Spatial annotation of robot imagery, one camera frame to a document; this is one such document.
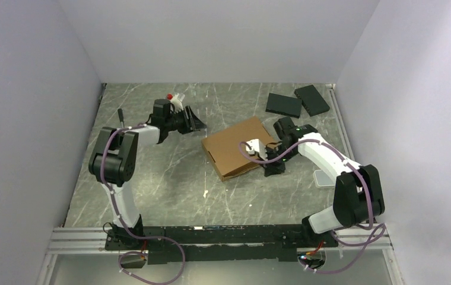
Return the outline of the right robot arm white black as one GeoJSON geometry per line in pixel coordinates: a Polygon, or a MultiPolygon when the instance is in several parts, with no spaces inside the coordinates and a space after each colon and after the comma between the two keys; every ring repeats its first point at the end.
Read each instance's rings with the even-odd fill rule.
{"type": "Polygon", "coordinates": [[[332,205],[306,218],[308,223],[301,230],[301,239],[307,246],[316,246],[324,233],[355,226],[385,212],[378,169],[361,165],[331,146],[311,125],[297,126],[288,116],[274,123],[280,143],[267,147],[268,173],[275,167],[299,154],[313,162],[333,183],[332,205]]]}

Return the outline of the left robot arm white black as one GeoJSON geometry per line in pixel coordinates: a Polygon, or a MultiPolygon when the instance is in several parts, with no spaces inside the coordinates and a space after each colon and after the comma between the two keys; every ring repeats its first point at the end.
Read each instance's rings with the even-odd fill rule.
{"type": "Polygon", "coordinates": [[[134,126],[103,127],[88,162],[88,171],[109,197],[113,222],[107,236],[129,249],[139,248],[145,239],[142,216],[135,205],[131,179],[138,149],[161,144],[172,131],[180,134],[206,129],[190,106],[179,100],[157,99],[145,122],[134,126]]]}

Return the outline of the brown cardboard box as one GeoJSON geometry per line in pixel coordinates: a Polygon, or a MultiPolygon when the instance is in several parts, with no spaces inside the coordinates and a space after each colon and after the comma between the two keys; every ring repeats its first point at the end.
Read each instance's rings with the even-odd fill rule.
{"type": "Polygon", "coordinates": [[[209,135],[202,140],[202,148],[222,182],[259,166],[240,153],[240,143],[252,139],[259,139],[264,144],[275,141],[256,116],[209,135]]]}

